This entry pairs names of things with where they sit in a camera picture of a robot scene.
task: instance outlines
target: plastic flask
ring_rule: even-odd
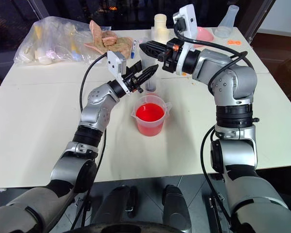
[[[236,14],[239,10],[238,6],[230,5],[226,15],[222,19],[219,26],[214,31],[214,34],[220,38],[228,38],[232,33]]]

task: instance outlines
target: white table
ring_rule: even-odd
[[[117,33],[134,35],[136,31]],[[247,48],[249,56],[256,56]],[[254,116],[261,119],[257,123],[258,168],[289,166],[291,103],[267,69],[263,70],[262,62],[251,62],[260,67],[254,101]],[[78,125],[78,96],[86,67],[61,63],[11,68],[0,87],[0,187],[49,182],[54,164]],[[167,72],[160,76],[162,97],[173,105],[162,132],[155,137],[141,135],[130,116],[140,94],[123,97],[112,111],[97,182],[202,173],[199,150],[205,132],[215,124],[213,97],[205,85],[190,77],[175,78]],[[85,83],[83,101],[93,88],[110,79],[106,68],[94,68]],[[205,166],[213,172],[208,151],[209,140]]]

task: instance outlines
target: black cable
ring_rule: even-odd
[[[87,75],[89,73],[89,71],[91,70],[91,68],[98,62],[100,61],[102,58],[106,57],[107,56],[107,53],[104,53],[103,55],[101,55],[100,57],[98,57],[96,60],[93,61],[93,63],[88,67],[87,71],[85,72],[84,74],[84,77],[83,77],[83,80],[82,80],[82,84],[81,84],[81,89],[80,89],[80,109],[81,109],[81,112],[83,111],[83,104],[82,104],[82,95],[83,95],[83,87],[84,87],[84,84],[85,84],[85,80],[87,78]]]
[[[211,84],[214,81],[214,79],[220,74],[222,73],[224,70],[226,70],[227,68],[230,68],[232,65],[236,64],[237,62],[239,62],[240,60],[244,59],[245,56],[248,54],[247,51],[244,52],[240,52],[237,59],[233,60],[232,62],[228,63],[227,65],[225,65],[224,67],[222,67],[221,69],[219,69],[214,75],[213,77],[209,80],[208,82],[208,90],[209,92],[213,95],[213,91],[211,88]]]
[[[232,53],[232,54],[234,54],[236,56],[240,56],[239,52],[237,52],[236,50],[233,50],[233,49],[231,49],[229,47],[226,47],[226,46],[223,46],[223,45],[218,45],[218,44],[215,44],[215,43],[212,43],[212,42],[208,42],[208,41],[194,40],[194,39],[190,39],[190,38],[187,38],[187,37],[181,35],[180,32],[177,29],[177,24],[174,25],[174,32],[175,32],[176,37],[178,37],[180,40],[183,40],[185,42],[188,42],[188,43],[191,43],[191,44],[205,45],[205,46],[217,48],[217,49],[220,49],[220,50],[225,50],[225,51],[230,52],[230,53]],[[250,63],[250,61],[247,58],[244,57],[243,60],[246,62],[246,64],[250,68],[253,69],[252,64]]]
[[[102,148],[101,156],[100,156],[99,163],[98,163],[98,166],[97,166],[96,175],[97,175],[98,170],[99,170],[99,168],[100,168],[101,161],[102,161],[102,157],[103,157],[103,154],[104,154],[105,149],[106,149],[106,139],[107,139],[107,130],[105,130],[105,135],[104,135],[104,139],[103,139],[103,148]],[[85,196],[85,199],[84,199],[84,201],[83,201],[83,203],[82,203],[82,206],[80,207],[80,210],[79,210],[79,212],[77,213],[76,218],[74,219],[74,221],[73,221],[73,223],[72,223],[72,226],[71,226],[71,229],[70,229],[70,230],[73,230],[73,229],[75,228],[75,226],[76,226],[76,224],[77,224],[77,221],[78,221],[78,219],[79,219],[79,217],[80,217],[80,215],[81,215],[81,213],[82,213],[82,210],[83,210],[83,208],[84,208],[84,206],[85,206],[85,203],[87,202],[87,200],[88,200],[88,198],[89,198],[89,195],[90,195],[90,193],[91,193],[91,189],[92,189],[92,187],[93,187],[93,184],[92,184],[92,186],[90,187],[90,189],[87,191],[86,196]]]
[[[224,205],[223,205],[221,199],[219,198],[218,193],[217,193],[216,190],[214,189],[214,187],[213,187],[213,185],[212,185],[212,183],[211,183],[211,181],[210,181],[210,179],[209,179],[209,176],[208,176],[208,174],[207,174],[207,172],[206,172],[205,165],[204,165],[204,155],[203,155],[203,152],[204,152],[204,145],[205,145],[205,142],[206,142],[206,139],[207,139],[208,135],[209,135],[209,134],[211,133],[211,131],[213,131],[213,130],[214,130],[214,126],[212,126],[212,127],[208,130],[208,132],[205,134],[205,136],[204,136],[204,138],[203,138],[202,145],[200,146],[200,163],[201,163],[201,165],[202,165],[202,169],[203,169],[203,173],[204,173],[204,176],[205,176],[205,178],[206,178],[206,181],[207,181],[207,183],[208,183],[208,185],[209,185],[209,187],[210,187],[212,193],[214,194],[214,197],[216,198],[216,200],[217,200],[217,202],[218,202],[218,204],[219,204],[219,206],[220,206],[220,208],[221,208],[221,210],[222,210],[222,212],[223,212],[225,218],[227,219],[227,221],[228,221],[229,223],[231,223],[231,218],[230,218],[230,216],[228,215],[228,213],[227,213],[227,211],[226,211],[226,209],[225,209],[225,207],[224,207]]]
[[[214,135],[214,133],[215,133],[215,130],[213,129],[213,131],[212,131],[211,134],[210,134],[210,141],[211,141],[211,142],[213,142],[213,135]]]

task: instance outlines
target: red liquid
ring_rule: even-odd
[[[140,118],[141,120],[152,122],[161,119],[164,116],[164,110],[154,103],[146,103],[141,105],[136,112],[136,116]],[[157,135],[163,127],[162,122],[160,125],[149,128],[142,126],[140,124],[137,124],[139,132],[142,133],[145,136],[154,136]]]

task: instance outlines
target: white cylinder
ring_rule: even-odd
[[[157,14],[154,16],[154,29],[166,28],[167,16],[164,14]]]

